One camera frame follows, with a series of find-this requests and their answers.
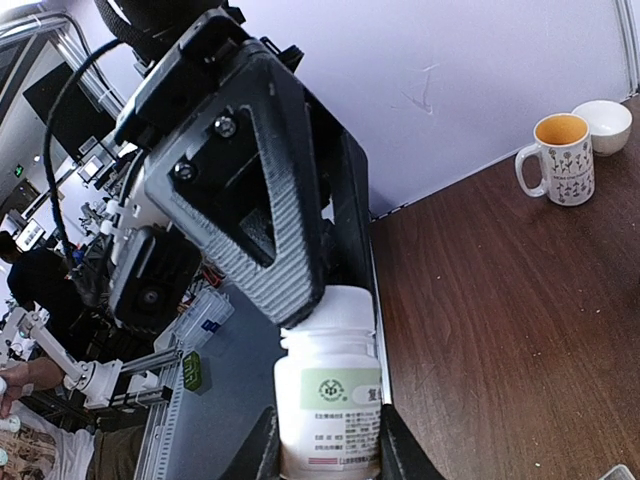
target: white mug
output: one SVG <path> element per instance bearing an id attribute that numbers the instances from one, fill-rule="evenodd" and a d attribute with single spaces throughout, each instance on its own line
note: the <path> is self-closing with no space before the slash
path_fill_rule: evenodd
<path id="1" fill-rule="evenodd" d="M 558 113 L 538 122 L 533 130 L 536 143 L 516 156 L 516 176 L 530 197 L 546 195 L 566 207 L 582 205 L 593 196 L 595 175 L 589 125 L 570 113 Z M 542 181 L 529 188 L 522 175 L 524 161 L 538 157 Z"/>

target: screw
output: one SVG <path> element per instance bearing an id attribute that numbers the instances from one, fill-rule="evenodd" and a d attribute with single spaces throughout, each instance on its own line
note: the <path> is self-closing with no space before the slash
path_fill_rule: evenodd
<path id="1" fill-rule="evenodd" d="M 152 304 L 158 301 L 158 297 L 159 297 L 158 292 L 156 292 L 155 290 L 149 290 L 144 294 L 143 299 L 145 303 Z"/>
<path id="2" fill-rule="evenodd" d="M 173 176 L 181 182 L 190 182 L 196 176 L 196 167 L 189 162 L 180 160 L 173 167 Z"/>
<path id="3" fill-rule="evenodd" d="M 220 115 L 216 118 L 215 122 L 213 122 L 213 129 L 222 138 L 231 138 L 236 134 L 238 127 L 233 118 Z"/>

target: mug handle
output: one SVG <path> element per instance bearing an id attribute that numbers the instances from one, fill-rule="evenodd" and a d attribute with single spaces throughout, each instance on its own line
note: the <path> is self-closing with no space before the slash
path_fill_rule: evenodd
<path id="1" fill-rule="evenodd" d="M 540 170 L 542 170 L 542 181 L 540 182 L 540 185 L 535 188 L 527 187 L 527 184 L 524 181 L 524 176 L 522 175 L 522 165 L 524 165 L 524 161 L 532 156 L 538 157 Z M 549 182 L 544 178 L 544 168 L 542 168 L 542 147 L 540 147 L 540 145 L 529 145 L 518 152 L 518 155 L 516 156 L 516 176 L 518 177 L 520 187 L 522 187 L 524 193 L 530 197 L 537 198 L 547 194 L 549 191 Z"/>

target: white medicine bottle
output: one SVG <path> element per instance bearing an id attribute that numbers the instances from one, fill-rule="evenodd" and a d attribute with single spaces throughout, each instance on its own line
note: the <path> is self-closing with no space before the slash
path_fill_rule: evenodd
<path id="1" fill-rule="evenodd" d="M 275 367 L 280 474 L 288 480 L 366 480 L 380 473 L 380 362 L 375 314 L 362 288 L 328 286 L 316 309 L 282 331 Z"/>

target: white bowl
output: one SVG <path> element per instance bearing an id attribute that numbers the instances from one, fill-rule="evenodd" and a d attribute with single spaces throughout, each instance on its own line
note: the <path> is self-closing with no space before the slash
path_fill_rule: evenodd
<path id="1" fill-rule="evenodd" d="M 627 144 L 633 116 L 624 105 L 609 100 L 594 100 L 576 107 L 572 113 L 589 124 L 593 151 L 597 155 L 608 157 Z"/>

